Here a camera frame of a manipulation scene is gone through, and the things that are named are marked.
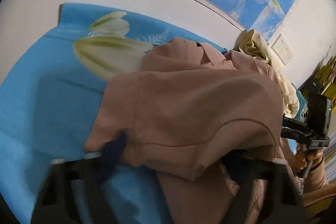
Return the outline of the pink-sleeved right forearm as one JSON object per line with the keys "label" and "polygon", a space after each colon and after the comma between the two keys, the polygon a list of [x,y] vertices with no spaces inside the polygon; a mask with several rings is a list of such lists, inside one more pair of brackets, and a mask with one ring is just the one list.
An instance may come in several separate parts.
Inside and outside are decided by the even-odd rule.
{"label": "pink-sleeved right forearm", "polygon": [[327,182],[324,156],[311,167],[304,180],[302,203],[307,223],[335,223],[335,184]]}

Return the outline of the person's right hand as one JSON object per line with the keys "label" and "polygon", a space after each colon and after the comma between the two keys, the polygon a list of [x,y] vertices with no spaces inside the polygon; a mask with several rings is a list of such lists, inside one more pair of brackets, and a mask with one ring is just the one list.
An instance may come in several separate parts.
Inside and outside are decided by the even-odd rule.
{"label": "person's right hand", "polygon": [[312,161],[311,169],[319,165],[323,160],[323,150],[304,151],[302,145],[297,146],[297,153],[295,155],[295,164],[298,169],[303,169]]}

